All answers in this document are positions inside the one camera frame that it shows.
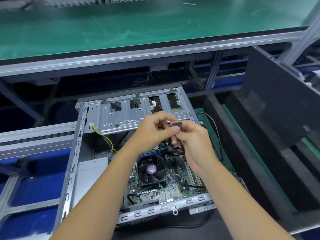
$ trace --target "green workbench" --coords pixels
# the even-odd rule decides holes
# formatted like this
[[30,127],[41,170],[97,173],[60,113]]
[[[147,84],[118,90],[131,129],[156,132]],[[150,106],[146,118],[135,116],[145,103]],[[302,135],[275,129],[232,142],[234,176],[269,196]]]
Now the green workbench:
[[0,12],[0,60],[305,27],[318,0],[153,0]]

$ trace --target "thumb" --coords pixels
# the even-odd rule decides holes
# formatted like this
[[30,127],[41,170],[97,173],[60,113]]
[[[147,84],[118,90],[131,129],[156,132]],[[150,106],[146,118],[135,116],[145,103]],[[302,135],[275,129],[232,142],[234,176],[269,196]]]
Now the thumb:
[[180,141],[184,141],[184,142],[189,141],[191,136],[192,136],[192,132],[180,132],[180,133],[176,134],[176,137]]
[[180,128],[175,125],[175,126],[171,126],[171,127],[167,128],[167,129],[158,131],[158,135],[159,135],[159,139],[161,141],[164,141],[179,132],[180,132]]

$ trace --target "cpu fan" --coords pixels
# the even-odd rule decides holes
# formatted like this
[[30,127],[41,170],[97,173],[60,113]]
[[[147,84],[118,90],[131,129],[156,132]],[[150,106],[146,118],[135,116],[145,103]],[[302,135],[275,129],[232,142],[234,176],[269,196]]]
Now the cpu fan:
[[139,186],[142,188],[162,183],[166,179],[165,166],[156,157],[140,158],[137,166]]

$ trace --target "fingernail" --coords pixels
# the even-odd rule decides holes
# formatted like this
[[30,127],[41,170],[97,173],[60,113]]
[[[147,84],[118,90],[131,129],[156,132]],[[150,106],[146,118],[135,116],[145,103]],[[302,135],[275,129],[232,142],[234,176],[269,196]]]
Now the fingernail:
[[173,126],[172,128],[173,128],[173,130],[174,130],[175,133],[180,132],[180,128],[179,128],[178,126],[175,125],[175,126]]

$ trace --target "circuit board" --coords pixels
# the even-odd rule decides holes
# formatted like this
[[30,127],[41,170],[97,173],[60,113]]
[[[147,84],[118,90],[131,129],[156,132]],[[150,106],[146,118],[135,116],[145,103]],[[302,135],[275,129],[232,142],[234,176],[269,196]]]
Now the circuit board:
[[137,166],[132,168],[132,172],[128,181],[127,193],[137,194],[140,197],[131,197],[134,204],[148,202],[151,200],[158,200],[159,204],[166,202],[181,200],[194,195],[206,193],[205,188],[192,188],[182,185],[168,172],[176,175],[176,179],[187,183],[189,185],[202,185],[200,178],[192,172],[186,162],[179,156],[166,156],[168,169],[166,169],[166,181],[160,185],[153,185],[149,187],[139,187],[139,177]]

